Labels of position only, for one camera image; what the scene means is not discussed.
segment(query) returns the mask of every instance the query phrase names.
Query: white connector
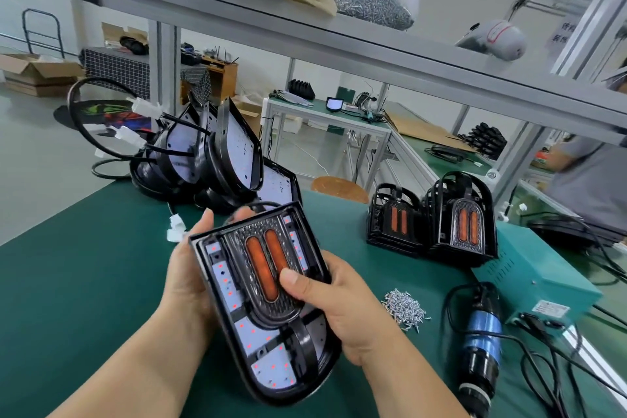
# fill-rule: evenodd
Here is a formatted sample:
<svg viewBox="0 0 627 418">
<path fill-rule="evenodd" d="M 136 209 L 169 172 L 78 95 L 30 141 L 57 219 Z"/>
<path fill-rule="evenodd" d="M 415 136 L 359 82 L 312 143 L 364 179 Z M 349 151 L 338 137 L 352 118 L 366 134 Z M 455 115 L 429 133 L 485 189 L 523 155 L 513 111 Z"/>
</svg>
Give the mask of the white connector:
<svg viewBox="0 0 627 418">
<path fill-rule="evenodd" d="M 171 243 L 180 243 L 185 237 L 185 231 L 180 230 L 168 230 L 167 239 Z"/>
<path fill-rule="evenodd" d="M 139 134 L 126 126 L 122 126 L 120 129 L 113 129 L 115 130 L 116 139 L 121 139 L 122 141 L 128 142 L 129 144 L 140 149 L 143 149 L 143 147 L 146 145 L 146 141 L 142 139 Z"/>
<path fill-rule="evenodd" d="M 163 109 L 160 105 L 154 105 L 150 101 L 146 101 L 140 97 L 138 98 L 126 98 L 127 101 L 133 103 L 133 113 L 145 116 L 146 118 L 152 118 L 158 120 L 163 114 Z"/>
<path fill-rule="evenodd" d="M 83 124 L 83 128 L 91 134 L 104 134 L 108 130 L 104 124 Z"/>
<path fill-rule="evenodd" d="M 179 214 L 174 214 L 170 217 L 170 228 L 179 232 L 184 232 L 185 230 L 187 230 L 187 228 L 185 227 L 185 222 L 183 222 L 183 219 Z"/>
</svg>

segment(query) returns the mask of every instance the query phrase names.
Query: grid patterned tablecloth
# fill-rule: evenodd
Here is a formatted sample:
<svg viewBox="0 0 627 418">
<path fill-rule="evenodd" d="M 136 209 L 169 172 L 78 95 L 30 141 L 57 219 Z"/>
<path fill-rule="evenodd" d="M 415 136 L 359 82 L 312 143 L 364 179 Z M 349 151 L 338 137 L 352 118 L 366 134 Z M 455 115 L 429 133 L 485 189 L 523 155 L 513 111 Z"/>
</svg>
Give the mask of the grid patterned tablecloth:
<svg viewBox="0 0 627 418">
<path fill-rule="evenodd" d="M 144 99 L 151 98 L 151 70 L 148 55 L 134 55 L 115 49 L 94 47 L 83 49 L 79 57 L 87 76 L 114 79 Z M 205 65 L 181 65 L 181 79 L 192 85 L 194 97 L 204 103 L 211 95 L 211 80 Z M 103 82 L 95 82 L 105 88 L 116 89 Z"/>
</svg>

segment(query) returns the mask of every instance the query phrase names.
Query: forearm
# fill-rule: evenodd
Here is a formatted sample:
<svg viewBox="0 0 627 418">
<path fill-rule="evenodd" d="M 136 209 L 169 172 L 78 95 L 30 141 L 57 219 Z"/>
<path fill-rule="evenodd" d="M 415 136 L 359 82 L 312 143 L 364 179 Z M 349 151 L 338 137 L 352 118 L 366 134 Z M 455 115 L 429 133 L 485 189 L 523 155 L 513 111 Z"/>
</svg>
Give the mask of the forearm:
<svg viewBox="0 0 627 418">
<path fill-rule="evenodd" d="M 50 418 L 178 417 L 213 327 L 162 304 Z"/>
<path fill-rule="evenodd" d="M 468 418 L 453 393 L 399 330 L 364 361 L 381 418 Z"/>
</svg>

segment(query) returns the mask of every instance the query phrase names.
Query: hand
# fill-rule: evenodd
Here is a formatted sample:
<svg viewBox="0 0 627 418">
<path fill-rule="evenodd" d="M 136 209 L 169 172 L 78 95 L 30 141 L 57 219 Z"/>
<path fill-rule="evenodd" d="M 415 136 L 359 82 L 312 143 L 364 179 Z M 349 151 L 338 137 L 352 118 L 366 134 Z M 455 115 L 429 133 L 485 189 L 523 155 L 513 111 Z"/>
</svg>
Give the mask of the hand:
<svg viewBox="0 0 627 418">
<path fill-rule="evenodd" d="M 253 215 L 250 208 L 240 208 L 234 219 L 239 221 Z M 402 333 L 350 264 L 328 251 L 322 255 L 331 273 L 331 284 L 284 269 L 281 286 L 291 296 L 325 312 L 329 326 L 342 341 L 346 358 L 361 367 L 370 355 L 389 346 Z"/>
<path fill-rule="evenodd" d="M 170 255 L 166 286 L 160 308 L 177 308 L 189 311 L 203 324 L 216 325 L 216 312 L 201 277 L 196 254 L 187 238 L 189 235 L 209 231 L 213 228 L 213 212 L 205 210 L 201 219 L 184 237 Z"/>
</svg>

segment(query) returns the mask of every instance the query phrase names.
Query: teal power supply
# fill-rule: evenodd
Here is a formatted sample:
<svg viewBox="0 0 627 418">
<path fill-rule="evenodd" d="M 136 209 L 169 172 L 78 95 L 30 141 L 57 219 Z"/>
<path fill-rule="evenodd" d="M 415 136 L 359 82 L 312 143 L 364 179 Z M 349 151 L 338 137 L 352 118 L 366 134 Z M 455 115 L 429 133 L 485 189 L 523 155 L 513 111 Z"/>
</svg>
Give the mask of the teal power supply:
<svg viewBox="0 0 627 418">
<path fill-rule="evenodd" d="M 506 323 L 531 314 L 562 335 L 602 296 L 590 281 L 525 227 L 497 222 L 498 259 L 473 273 L 493 283 L 499 292 Z"/>
</svg>

